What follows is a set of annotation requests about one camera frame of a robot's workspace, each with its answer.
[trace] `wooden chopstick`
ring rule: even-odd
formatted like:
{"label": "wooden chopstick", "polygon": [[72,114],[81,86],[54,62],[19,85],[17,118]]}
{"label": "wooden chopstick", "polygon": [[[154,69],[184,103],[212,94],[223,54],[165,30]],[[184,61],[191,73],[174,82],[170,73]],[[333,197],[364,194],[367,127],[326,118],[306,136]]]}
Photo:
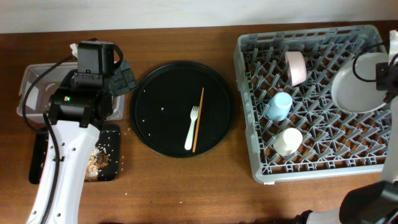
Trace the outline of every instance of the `wooden chopstick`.
{"label": "wooden chopstick", "polygon": [[205,91],[204,88],[201,89],[201,97],[200,97],[200,104],[199,104],[199,115],[197,120],[197,130],[195,131],[195,138],[193,139],[193,149],[192,152],[195,153],[197,149],[197,140],[198,140],[198,132],[199,132],[199,124],[200,124],[200,114],[201,114],[201,105],[203,104],[203,92]]}

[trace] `black tray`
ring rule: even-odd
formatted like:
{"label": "black tray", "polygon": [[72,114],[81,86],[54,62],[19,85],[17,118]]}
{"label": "black tray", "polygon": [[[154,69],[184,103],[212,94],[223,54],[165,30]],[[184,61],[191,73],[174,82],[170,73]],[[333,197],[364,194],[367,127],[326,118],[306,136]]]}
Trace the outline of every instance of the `black tray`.
{"label": "black tray", "polygon": [[[196,153],[185,150],[190,112],[203,107]],[[164,65],[141,81],[130,102],[130,120],[141,141],[171,157],[192,157],[214,148],[234,119],[234,98],[225,80],[213,69],[195,62]]]}
{"label": "black tray", "polygon": [[[36,134],[32,162],[30,163],[29,171],[29,182],[31,184],[39,184],[40,182],[46,157],[45,153],[47,153],[47,147],[49,145],[48,139],[48,134]],[[108,166],[101,168],[101,172],[98,174],[98,181],[110,181],[118,177],[120,140],[121,132],[120,127],[117,124],[103,125],[99,134],[99,140],[95,146],[98,147],[98,144],[101,144],[101,146],[107,145],[106,153],[110,154],[109,158],[111,160],[108,161]]]}

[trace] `round black plate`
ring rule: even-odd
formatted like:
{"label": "round black plate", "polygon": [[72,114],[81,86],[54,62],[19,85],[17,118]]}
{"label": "round black plate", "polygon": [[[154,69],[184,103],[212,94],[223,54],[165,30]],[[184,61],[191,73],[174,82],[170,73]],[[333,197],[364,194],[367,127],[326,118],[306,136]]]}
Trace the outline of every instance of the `round black plate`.
{"label": "round black plate", "polygon": [[[193,106],[203,105],[196,152],[185,150]],[[141,141],[172,157],[191,157],[214,148],[234,118],[233,94],[213,69],[195,62],[164,65],[139,84],[130,102],[130,120]]]}

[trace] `gray dish rack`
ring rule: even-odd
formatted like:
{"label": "gray dish rack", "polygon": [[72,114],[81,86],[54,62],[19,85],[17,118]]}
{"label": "gray dish rack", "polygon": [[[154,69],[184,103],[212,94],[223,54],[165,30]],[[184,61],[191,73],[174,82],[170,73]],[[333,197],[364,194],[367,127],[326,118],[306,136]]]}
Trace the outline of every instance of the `gray dish rack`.
{"label": "gray dish rack", "polygon": [[[366,114],[340,111],[332,102],[331,80],[363,48],[380,43],[374,26],[334,27],[242,35],[234,52],[236,81],[246,120],[246,141],[254,180],[262,184],[380,172],[391,133],[388,107]],[[305,83],[288,85],[286,51],[303,53]],[[384,52],[384,46],[372,49]],[[269,100],[284,91],[293,98],[287,119],[269,121]],[[296,153],[272,148],[285,128],[303,141]]]}

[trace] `wooden table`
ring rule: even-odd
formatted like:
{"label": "wooden table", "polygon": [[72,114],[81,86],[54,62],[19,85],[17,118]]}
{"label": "wooden table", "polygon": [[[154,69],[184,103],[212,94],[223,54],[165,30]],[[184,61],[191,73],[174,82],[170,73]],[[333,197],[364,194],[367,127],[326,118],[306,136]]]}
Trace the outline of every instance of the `wooden table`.
{"label": "wooden table", "polygon": [[131,94],[122,133],[123,171],[117,180],[84,184],[80,223],[249,223],[293,218],[311,209],[338,208],[343,197],[377,180],[379,174],[261,185],[251,177],[242,101],[235,83],[233,51],[242,34],[321,27],[375,25],[383,40],[397,21],[278,24],[189,29],[107,30],[0,35],[0,219],[27,220],[38,185],[28,181],[34,133],[16,114],[26,66],[57,62],[69,44],[96,37],[122,49],[138,80],[167,62],[204,63],[230,84],[237,102],[236,122],[211,152],[189,159],[162,156],[140,142],[129,122]]}

